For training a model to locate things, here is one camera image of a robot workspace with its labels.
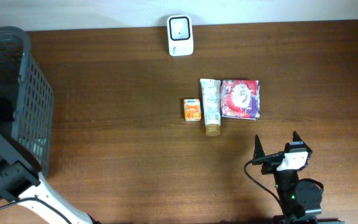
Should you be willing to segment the cream tube gold cap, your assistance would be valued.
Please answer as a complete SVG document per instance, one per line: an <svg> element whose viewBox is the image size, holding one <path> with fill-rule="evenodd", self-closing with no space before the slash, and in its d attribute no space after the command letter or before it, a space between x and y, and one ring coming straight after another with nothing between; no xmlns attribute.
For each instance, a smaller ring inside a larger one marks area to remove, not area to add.
<svg viewBox="0 0 358 224"><path fill-rule="evenodd" d="M201 78L200 85L206 135L219 136L221 133L221 81Z"/></svg>

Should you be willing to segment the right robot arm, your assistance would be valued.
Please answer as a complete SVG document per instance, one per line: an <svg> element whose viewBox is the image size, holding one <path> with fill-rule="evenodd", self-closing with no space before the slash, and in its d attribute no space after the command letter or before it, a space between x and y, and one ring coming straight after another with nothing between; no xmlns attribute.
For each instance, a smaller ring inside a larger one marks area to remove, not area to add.
<svg viewBox="0 0 358 224"><path fill-rule="evenodd" d="M255 137L251 164L261 165L261 174L272 174L277 190L276 198L282 215L275 223L317 223L316 216L322 212L321 201L324 185L313 179L300 179L298 172L306 168L313 151L293 132L293 139L283 151L266 155L258 136Z"/></svg>

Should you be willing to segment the orange tissue pack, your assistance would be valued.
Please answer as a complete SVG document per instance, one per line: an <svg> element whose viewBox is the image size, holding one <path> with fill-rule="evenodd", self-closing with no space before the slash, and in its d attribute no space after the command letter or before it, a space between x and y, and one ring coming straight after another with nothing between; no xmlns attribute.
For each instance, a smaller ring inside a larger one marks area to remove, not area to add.
<svg viewBox="0 0 358 224"><path fill-rule="evenodd" d="M183 100L185 121L201 120L201 103L199 99Z"/></svg>

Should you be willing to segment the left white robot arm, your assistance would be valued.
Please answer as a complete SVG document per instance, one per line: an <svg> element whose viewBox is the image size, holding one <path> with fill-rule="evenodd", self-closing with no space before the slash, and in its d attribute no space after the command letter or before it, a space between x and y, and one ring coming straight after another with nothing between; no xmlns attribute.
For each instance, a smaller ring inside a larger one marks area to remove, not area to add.
<svg viewBox="0 0 358 224"><path fill-rule="evenodd" d="M12 103L0 97L0 122L14 120ZM25 207L48 223L95 223L75 208L46 181L38 160L0 128L0 200Z"/></svg>

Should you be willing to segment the red purple floral package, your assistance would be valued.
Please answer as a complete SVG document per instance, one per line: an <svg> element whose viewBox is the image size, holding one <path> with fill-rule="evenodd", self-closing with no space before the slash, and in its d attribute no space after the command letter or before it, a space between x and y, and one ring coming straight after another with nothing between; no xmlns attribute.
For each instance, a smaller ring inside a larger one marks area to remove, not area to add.
<svg viewBox="0 0 358 224"><path fill-rule="evenodd" d="M260 117L258 80L223 80L221 114L225 118L257 120Z"/></svg>

